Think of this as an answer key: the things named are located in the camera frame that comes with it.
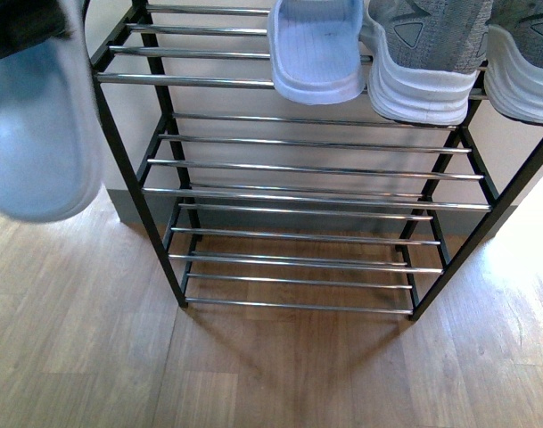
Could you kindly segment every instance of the metal shoe rack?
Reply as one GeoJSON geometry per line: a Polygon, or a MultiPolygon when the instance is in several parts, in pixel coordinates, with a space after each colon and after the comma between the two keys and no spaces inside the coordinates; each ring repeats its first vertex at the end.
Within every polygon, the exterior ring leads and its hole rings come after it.
{"type": "MultiPolygon", "coordinates": [[[[123,16],[118,25],[110,33],[91,58],[94,69],[94,83],[96,100],[99,107],[100,119],[103,125],[104,134],[111,147],[120,172],[127,184],[128,190],[138,213],[144,223],[145,229],[156,251],[161,266],[169,280],[171,288],[176,296],[180,307],[185,308],[188,303],[192,304],[231,304],[247,306],[264,306],[280,308],[301,308],[301,309],[335,309],[347,311],[366,311],[391,313],[410,316],[411,319],[418,319],[428,306],[433,302],[439,292],[443,289],[449,279],[457,272],[460,266],[478,245],[480,240],[492,229],[504,212],[509,208],[512,201],[527,185],[538,169],[543,165],[543,138],[532,152],[527,161],[514,176],[506,189],[499,194],[487,167],[480,156],[477,146],[469,132],[469,124],[477,111],[481,100],[486,95],[480,88],[482,79],[472,91],[470,98],[469,114],[463,124],[448,129],[448,138],[442,147],[429,147],[417,145],[395,145],[395,144],[347,144],[347,143],[325,143],[317,141],[284,141],[266,140],[257,138],[212,138],[202,136],[182,136],[178,130],[178,123],[182,119],[193,119],[209,121],[211,124],[218,123],[226,127],[230,122],[250,122],[253,132],[257,132],[257,126],[262,123],[292,123],[302,124],[307,127],[341,126],[341,127],[387,127],[387,128],[415,128],[410,125],[389,123],[389,122],[368,122],[361,120],[338,120],[338,119],[303,119],[293,117],[263,117],[257,114],[246,115],[219,115],[205,112],[176,113],[170,97],[169,86],[202,86],[229,88],[229,90],[244,91],[251,88],[273,89],[273,83],[269,80],[260,79],[229,79],[229,78],[196,78],[188,76],[166,75],[163,59],[165,58],[190,58],[190,59],[217,59],[217,60],[238,60],[238,61],[265,61],[268,60],[266,53],[237,53],[205,50],[186,50],[173,47],[159,47],[157,34],[170,35],[196,35],[196,36],[243,36],[243,37],[264,37],[264,29],[239,29],[239,28],[210,28],[210,27],[185,27],[174,25],[154,25],[152,15],[155,13],[193,14],[197,17],[205,15],[234,15],[240,20],[246,16],[265,16],[268,10],[259,8],[242,7],[206,7],[206,6],[174,6],[174,5],[152,5],[146,1],[134,0],[133,5],[123,16]],[[139,33],[142,36],[144,47],[125,46],[132,33],[139,33]],[[125,57],[145,57],[150,66],[151,73],[142,74],[119,74],[108,72],[113,59],[123,55],[125,57]],[[155,87],[158,101],[161,108],[161,116],[157,127],[153,130],[150,143],[145,150],[144,158],[137,171],[131,166],[127,150],[120,137],[117,124],[115,123],[109,104],[105,99],[102,84],[130,84],[130,85],[152,85],[155,87]],[[246,144],[248,147],[276,144],[293,147],[316,147],[328,148],[339,151],[345,149],[364,151],[385,151],[395,152],[396,156],[416,156],[421,153],[434,155],[436,158],[432,170],[428,172],[412,172],[397,170],[379,169],[354,169],[354,168],[325,168],[319,166],[288,166],[270,165],[265,162],[258,164],[227,163],[227,162],[205,162],[188,160],[185,156],[185,145],[187,144],[246,144]],[[169,144],[172,159],[158,159],[157,155],[162,144],[169,144]],[[465,156],[473,174],[456,174],[447,172],[448,165],[454,156],[465,156]],[[179,186],[177,188],[151,188],[147,185],[147,178],[152,169],[172,167],[177,169],[179,186]],[[375,189],[367,189],[360,194],[350,192],[334,191],[324,188],[301,188],[285,185],[246,185],[241,179],[234,184],[194,184],[190,179],[190,169],[216,169],[233,170],[239,177],[242,173],[258,171],[265,173],[274,171],[281,174],[329,174],[348,175],[359,177],[388,177],[400,179],[425,180],[421,193],[384,193],[376,192],[375,189]],[[452,182],[473,182],[479,184],[486,203],[455,203],[435,202],[433,195],[438,183],[442,180],[452,182]],[[154,224],[150,207],[145,196],[149,193],[166,194],[176,197],[176,204],[171,213],[166,234],[161,237],[154,224]],[[387,222],[402,222],[403,230],[399,237],[372,237],[355,234],[348,235],[317,235],[310,233],[292,233],[253,231],[253,230],[232,230],[230,228],[205,227],[201,223],[199,212],[203,210],[229,213],[257,213],[261,216],[276,216],[281,214],[302,215],[318,218],[329,218],[329,221],[349,218],[369,218],[387,222]],[[472,210],[483,213],[479,225],[466,239],[461,249],[451,258],[448,253],[446,240],[440,226],[440,214],[444,210],[472,210]],[[180,217],[187,217],[190,226],[178,225],[180,217]],[[413,233],[420,223],[429,223],[431,226],[432,240],[413,239],[413,233]],[[191,236],[190,246],[184,254],[173,254],[170,252],[172,241],[175,235],[191,236]],[[281,255],[265,254],[236,254],[232,252],[205,252],[198,251],[199,242],[203,236],[218,236],[220,239],[229,240],[235,238],[251,238],[254,240],[289,240],[302,243],[346,243],[349,245],[376,245],[390,246],[396,251],[396,257],[392,261],[368,261],[363,259],[325,259],[309,257],[289,257],[281,255]],[[413,266],[410,257],[413,246],[431,246],[439,254],[441,267],[418,267],[413,266]],[[175,269],[172,266],[174,260],[185,262],[183,277],[178,280],[175,269]],[[277,267],[278,271],[284,272],[286,267],[299,267],[303,269],[323,269],[328,272],[349,272],[358,271],[364,275],[359,282],[345,282],[337,277],[337,280],[330,281],[334,275],[327,275],[327,279],[305,279],[289,278],[282,275],[276,277],[268,276],[230,276],[224,274],[205,273],[202,266],[221,266],[224,263],[231,263],[236,266],[243,266],[253,272],[258,266],[277,267]],[[369,284],[369,275],[388,273],[399,275],[403,278],[402,284],[369,284]],[[418,276],[433,274],[437,280],[424,296],[418,297],[416,279],[418,276]],[[401,292],[405,293],[408,304],[404,308],[362,308],[348,306],[319,306],[299,304],[298,302],[271,303],[239,300],[219,300],[186,295],[186,288],[191,280],[196,281],[224,281],[250,284],[270,283],[277,285],[292,284],[315,286],[317,292],[324,287],[354,287],[360,288],[361,292],[401,292]]],[[[369,57],[363,57],[363,62],[372,61],[369,57]]]]}

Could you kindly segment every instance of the shoe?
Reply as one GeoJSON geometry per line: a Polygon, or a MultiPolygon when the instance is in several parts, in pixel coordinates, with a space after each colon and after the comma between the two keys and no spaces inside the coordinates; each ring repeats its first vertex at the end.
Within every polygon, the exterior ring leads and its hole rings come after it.
{"type": "Polygon", "coordinates": [[[303,104],[342,103],[360,95],[363,12],[363,0],[278,0],[267,24],[277,92],[303,104]]]}
{"type": "Polygon", "coordinates": [[[495,0],[485,91],[497,111],[543,124],[543,0],[495,0]]]}
{"type": "Polygon", "coordinates": [[[74,216],[97,195],[103,135],[78,0],[59,0],[68,36],[0,60],[0,211],[22,221],[74,216]]]}
{"type": "Polygon", "coordinates": [[[371,0],[360,39],[368,94],[387,119],[457,125],[485,59],[492,0],[371,0]]]}

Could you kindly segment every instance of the shoe sole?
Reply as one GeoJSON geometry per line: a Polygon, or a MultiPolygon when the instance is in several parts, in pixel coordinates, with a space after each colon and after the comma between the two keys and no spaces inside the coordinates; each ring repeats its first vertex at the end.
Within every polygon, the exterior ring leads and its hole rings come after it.
{"type": "Polygon", "coordinates": [[[350,22],[317,23],[312,16],[304,16],[309,21],[301,20],[284,29],[289,31],[290,43],[280,43],[276,31],[279,9],[277,3],[267,21],[276,91],[288,100],[309,105],[343,103],[359,96],[366,82],[358,49],[358,26],[350,22]]]}
{"type": "MultiPolygon", "coordinates": [[[[0,124],[13,123],[15,128],[15,134],[10,131],[9,135],[0,128],[4,136],[0,138],[4,141],[0,145],[0,212],[20,221],[70,218],[84,210],[101,189],[103,134],[96,116],[80,8],[77,10],[77,2],[60,0],[60,4],[70,20],[73,38],[50,38],[30,48],[53,57],[55,73],[61,76],[60,94],[54,92],[55,86],[47,86],[39,88],[43,92],[35,100],[22,104],[21,111],[0,106],[0,124]],[[67,129],[65,117],[70,123],[67,129]],[[56,137],[66,134],[69,136],[63,139],[56,137]],[[21,141],[16,136],[30,139],[21,141]],[[74,179],[69,174],[73,169],[74,179]],[[65,171],[67,177],[60,176],[65,171]],[[57,185],[60,191],[56,192],[52,185],[60,181],[64,185],[57,185]]],[[[54,74],[51,85],[55,84],[54,74]]],[[[11,85],[16,78],[3,84],[11,85]]]]}
{"type": "Polygon", "coordinates": [[[489,29],[489,65],[485,91],[501,114],[543,124],[543,69],[528,62],[511,33],[497,25],[489,29]]]}
{"type": "Polygon", "coordinates": [[[464,120],[478,71],[462,74],[398,65],[390,56],[383,26],[368,12],[360,40],[374,54],[368,95],[378,114],[387,119],[437,126],[458,125],[464,120]]]}

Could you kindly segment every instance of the black metal frame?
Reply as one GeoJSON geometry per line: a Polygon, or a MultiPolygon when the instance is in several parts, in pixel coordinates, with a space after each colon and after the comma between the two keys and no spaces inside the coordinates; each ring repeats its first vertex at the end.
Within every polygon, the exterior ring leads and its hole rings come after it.
{"type": "MultiPolygon", "coordinates": [[[[120,172],[127,184],[128,191],[135,203],[140,218],[144,224],[146,232],[151,240],[152,246],[156,251],[156,255],[160,261],[160,264],[164,270],[169,284],[172,288],[174,295],[180,307],[185,308],[188,302],[194,303],[217,303],[217,304],[234,304],[234,305],[252,305],[252,306],[267,306],[267,307],[282,307],[282,308],[301,308],[301,309],[337,309],[337,310],[363,310],[368,312],[377,313],[394,313],[410,315],[411,319],[417,320],[424,311],[429,307],[433,300],[438,296],[439,292],[448,283],[449,279],[458,271],[464,261],[469,257],[472,251],[477,247],[480,241],[487,235],[493,227],[498,226],[498,222],[502,219],[506,210],[510,207],[511,203],[517,197],[517,195],[523,190],[523,188],[531,181],[534,174],[543,165],[543,139],[539,142],[535,150],[531,153],[527,161],[525,161],[519,171],[515,174],[513,180],[509,183],[506,189],[499,194],[495,187],[493,180],[490,177],[490,173],[487,170],[486,164],[483,161],[477,145],[475,144],[472,135],[469,131],[469,125],[473,119],[474,114],[477,112],[482,99],[486,99],[486,95],[482,90],[482,78],[478,79],[476,88],[472,91],[471,101],[469,104],[469,111],[465,121],[458,127],[449,127],[449,136],[444,144],[444,149],[437,151],[438,158],[432,168],[432,172],[425,176],[411,173],[407,171],[364,171],[353,169],[322,169],[322,168],[301,168],[293,169],[291,167],[278,167],[286,170],[292,169],[295,172],[336,172],[340,174],[367,174],[367,175],[382,175],[383,177],[395,176],[398,177],[410,177],[410,178],[423,178],[426,177],[426,183],[424,189],[419,195],[401,195],[415,196],[416,201],[403,202],[401,200],[394,200],[393,198],[399,196],[391,194],[389,200],[386,202],[380,202],[377,200],[353,200],[344,198],[333,197],[313,197],[312,193],[316,192],[313,189],[297,189],[287,187],[269,187],[264,189],[263,187],[254,189],[257,186],[247,185],[235,185],[235,186],[212,186],[213,188],[208,191],[202,190],[204,185],[193,185],[190,180],[188,168],[225,168],[225,169],[260,169],[261,166],[245,166],[240,168],[232,164],[197,164],[189,162],[185,159],[185,151],[182,145],[183,141],[194,141],[193,137],[183,137],[179,135],[177,119],[178,118],[192,118],[198,120],[253,120],[253,121],[276,121],[276,122],[291,122],[291,123],[309,123],[320,125],[341,125],[341,126],[379,126],[387,128],[409,128],[409,125],[394,124],[388,122],[381,123],[369,123],[356,120],[331,120],[331,119],[298,119],[298,118],[261,118],[261,117],[246,117],[246,116],[217,116],[211,117],[209,115],[202,114],[176,114],[173,109],[173,103],[169,92],[169,85],[177,86],[206,86],[206,87],[237,87],[237,88],[270,88],[272,83],[268,81],[260,80],[230,80],[230,79],[214,79],[214,78],[178,78],[167,77],[162,63],[163,57],[183,57],[183,58],[226,58],[226,59],[253,59],[253,60],[265,60],[268,56],[263,54],[249,55],[247,53],[214,53],[214,52],[191,52],[191,51],[178,51],[167,50],[159,48],[158,40],[155,34],[169,33],[169,34],[223,34],[229,36],[230,34],[241,34],[245,36],[264,36],[262,31],[252,31],[250,34],[246,31],[228,31],[229,29],[182,29],[171,28],[170,26],[156,27],[153,26],[152,12],[180,12],[180,13],[208,13],[208,14],[228,14],[228,15],[248,15],[248,16],[262,16],[266,11],[260,9],[244,9],[244,8],[219,8],[219,7],[196,7],[196,6],[152,6],[148,5],[145,0],[133,0],[132,6],[128,12],[120,20],[119,24],[113,29],[110,35],[104,40],[103,44],[96,51],[95,55],[91,58],[91,63],[94,70],[94,83],[96,101],[99,109],[99,115],[103,126],[104,134],[111,147],[112,153],[116,162],[119,165],[120,172]],[[124,48],[122,47],[128,39],[131,31],[140,33],[143,39],[144,48],[124,48]],[[150,66],[151,76],[137,76],[137,75],[118,75],[112,73],[106,73],[107,68],[111,64],[116,54],[135,54],[139,56],[145,56],[150,66]],[[115,121],[111,115],[111,110],[105,99],[103,90],[101,88],[102,83],[136,83],[136,84],[150,84],[155,86],[156,95],[161,109],[161,117],[158,125],[154,129],[150,143],[145,151],[144,158],[140,164],[137,172],[135,172],[131,166],[130,159],[127,151],[124,147],[122,139],[119,134],[119,130],[115,121]],[[173,155],[173,160],[156,160],[156,154],[160,148],[162,141],[169,141],[170,148],[173,155]],[[457,150],[459,145],[465,150],[457,150]],[[457,175],[450,175],[446,173],[446,169],[454,155],[460,152],[466,154],[469,160],[475,176],[471,177],[459,177],[457,175]],[[151,168],[155,165],[168,165],[177,168],[177,173],[180,179],[180,187],[178,189],[149,189],[145,187],[146,178],[151,171],[151,168]],[[441,181],[441,179],[472,179],[477,181],[481,187],[481,190],[488,202],[488,205],[477,204],[446,204],[437,203],[433,201],[433,194],[441,181]],[[253,190],[265,191],[266,193],[250,193],[253,190]],[[302,192],[305,190],[305,194],[311,193],[308,197],[290,197],[280,196],[273,193],[274,190],[282,190],[285,193],[289,192],[302,192]],[[154,224],[152,213],[146,203],[144,195],[146,193],[166,193],[175,195],[176,202],[174,209],[171,213],[168,228],[163,238],[160,237],[158,229],[154,224]],[[328,204],[336,204],[342,207],[351,208],[368,208],[368,207],[385,207],[393,209],[412,209],[411,215],[404,214],[387,214],[377,212],[363,212],[362,210],[354,211],[336,211],[335,210],[285,210],[278,208],[261,208],[258,207],[239,207],[239,206],[227,206],[227,205],[206,205],[197,204],[194,200],[195,196],[202,196],[204,198],[218,198],[223,197],[227,201],[244,200],[244,201],[268,201],[268,202],[305,202],[307,204],[318,204],[320,207],[324,207],[328,204]],[[272,257],[261,255],[237,255],[237,254],[212,254],[203,253],[196,250],[197,243],[202,239],[205,234],[215,235],[234,235],[242,236],[245,232],[241,231],[222,231],[222,230],[210,230],[202,229],[200,219],[198,217],[199,207],[204,207],[207,210],[253,210],[260,212],[274,212],[274,213],[307,213],[316,215],[338,215],[338,216],[350,216],[350,217],[376,217],[387,219],[405,219],[407,223],[404,226],[402,233],[398,240],[383,240],[374,238],[372,243],[376,244],[392,244],[395,245],[396,250],[401,254],[403,262],[368,262],[360,260],[340,260],[340,259],[309,259],[309,258],[284,258],[284,257],[272,257]],[[486,211],[479,225],[473,230],[471,235],[467,238],[461,249],[457,252],[452,259],[449,256],[448,247],[446,244],[445,235],[440,225],[439,211],[443,209],[459,208],[467,210],[480,210],[486,211]],[[187,211],[190,219],[191,229],[182,229],[177,227],[177,222],[180,214],[183,210],[187,211]],[[435,242],[417,242],[412,240],[412,235],[420,221],[428,221],[432,229],[432,234],[435,242]],[[172,255],[169,254],[170,245],[172,243],[175,233],[190,233],[192,239],[189,245],[188,253],[186,255],[172,255]],[[409,246],[417,244],[433,244],[436,245],[437,251],[440,256],[440,262],[442,269],[430,269],[414,267],[410,258],[409,246]],[[186,260],[185,272],[181,283],[178,282],[174,269],[170,264],[171,259],[183,259],[186,260]],[[240,276],[214,276],[192,273],[193,263],[195,261],[210,261],[210,262],[233,262],[233,263],[246,263],[246,264],[268,264],[268,265],[283,265],[291,264],[293,266],[305,266],[315,268],[345,268],[356,269],[364,271],[384,271],[384,272],[400,272],[406,276],[407,285],[383,285],[383,284],[356,284],[356,283],[344,283],[344,282],[324,282],[324,281],[301,281],[284,278],[246,278],[240,276]],[[418,297],[418,291],[416,287],[415,275],[420,273],[438,273],[439,277],[429,289],[429,291],[420,299],[418,297]],[[364,288],[380,288],[390,290],[407,290],[410,295],[412,303],[412,309],[370,309],[370,308],[341,308],[341,307],[318,307],[309,305],[294,305],[294,304],[281,304],[274,303],[261,303],[261,302],[246,302],[246,301],[232,301],[232,300],[210,300],[210,299],[191,299],[185,297],[186,287],[188,285],[189,278],[204,278],[206,280],[218,279],[218,280],[230,280],[230,281],[261,281],[272,282],[278,284],[314,284],[314,285],[333,285],[333,286],[350,286],[350,287],[364,287],[364,288]]],[[[84,13],[88,7],[88,1],[84,4],[84,13]]],[[[242,144],[287,144],[287,145],[306,145],[306,146],[321,146],[323,144],[327,147],[334,147],[337,149],[355,148],[354,144],[338,144],[338,147],[333,144],[324,143],[311,143],[311,142],[277,142],[274,140],[255,141],[246,140],[241,141],[242,144]]],[[[363,147],[365,150],[375,150],[376,147],[363,147]]],[[[397,146],[385,146],[378,147],[380,150],[390,151],[411,151],[415,152],[415,148],[404,148],[397,146]]],[[[262,233],[247,233],[247,235],[257,237],[259,239],[266,237],[283,237],[284,239],[302,239],[302,240],[335,240],[332,236],[324,235],[301,235],[301,234],[262,234],[262,233]]],[[[364,238],[347,238],[344,242],[363,243],[368,242],[364,238]]]]}

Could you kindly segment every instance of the white slipper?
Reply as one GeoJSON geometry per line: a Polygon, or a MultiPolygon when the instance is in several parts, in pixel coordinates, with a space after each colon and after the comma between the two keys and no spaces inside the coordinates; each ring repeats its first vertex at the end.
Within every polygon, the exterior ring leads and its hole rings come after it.
{"type": "Polygon", "coordinates": [[[59,0],[69,38],[0,60],[0,211],[23,221],[72,217],[102,182],[98,124],[78,0],[59,0]]]}
{"type": "Polygon", "coordinates": [[[362,0],[278,0],[267,25],[273,82],[303,104],[342,103],[364,89],[362,0]]]}

